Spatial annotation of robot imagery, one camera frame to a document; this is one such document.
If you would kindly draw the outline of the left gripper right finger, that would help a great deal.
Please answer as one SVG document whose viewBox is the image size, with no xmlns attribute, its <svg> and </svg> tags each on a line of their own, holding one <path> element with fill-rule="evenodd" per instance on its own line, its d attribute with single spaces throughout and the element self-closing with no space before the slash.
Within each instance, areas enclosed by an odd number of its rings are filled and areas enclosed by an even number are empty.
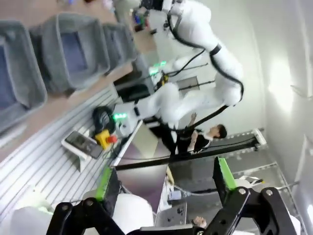
<svg viewBox="0 0 313 235">
<path fill-rule="evenodd" d="M 213 180 L 222 208 L 203 232 L 205 235 L 231 235 L 242 218 L 251 218 L 261 235 L 294 235 L 290 214 L 274 187 L 256 192 L 237 186 L 225 158 L 214 160 Z"/>
</svg>

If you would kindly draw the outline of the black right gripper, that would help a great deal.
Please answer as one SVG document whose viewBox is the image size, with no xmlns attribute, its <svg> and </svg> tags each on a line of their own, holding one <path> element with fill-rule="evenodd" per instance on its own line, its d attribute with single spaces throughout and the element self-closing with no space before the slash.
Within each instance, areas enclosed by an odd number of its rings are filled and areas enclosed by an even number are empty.
<svg viewBox="0 0 313 235">
<path fill-rule="evenodd" d="M 147 10 L 161 11 L 164 0 L 141 0 L 140 6 Z"/>
</svg>

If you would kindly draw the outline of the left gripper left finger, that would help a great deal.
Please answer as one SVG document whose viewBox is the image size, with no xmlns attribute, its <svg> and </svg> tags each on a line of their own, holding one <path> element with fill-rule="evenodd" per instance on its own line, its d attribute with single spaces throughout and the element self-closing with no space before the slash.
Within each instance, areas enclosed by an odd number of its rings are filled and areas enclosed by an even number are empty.
<svg viewBox="0 0 313 235">
<path fill-rule="evenodd" d="M 57 205 L 50 221 L 49 235 L 82 235 L 86 229 L 95 228 L 100 235 L 123 235 L 121 226 L 113 220 L 120 193 L 121 182 L 116 170 L 107 167 L 95 195 L 79 204 L 62 202 Z"/>
</svg>

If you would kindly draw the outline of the bystander hand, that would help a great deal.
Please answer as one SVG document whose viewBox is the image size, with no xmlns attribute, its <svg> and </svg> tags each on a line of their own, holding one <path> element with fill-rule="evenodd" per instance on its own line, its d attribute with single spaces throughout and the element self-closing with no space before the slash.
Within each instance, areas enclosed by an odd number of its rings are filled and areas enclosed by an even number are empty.
<svg viewBox="0 0 313 235">
<path fill-rule="evenodd" d="M 207 222 L 206 220 L 201 217 L 201 216 L 196 216 L 195 218 L 192 219 L 192 223 L 200 228 L 206 228 L 207 227 Z"/>
</svg>

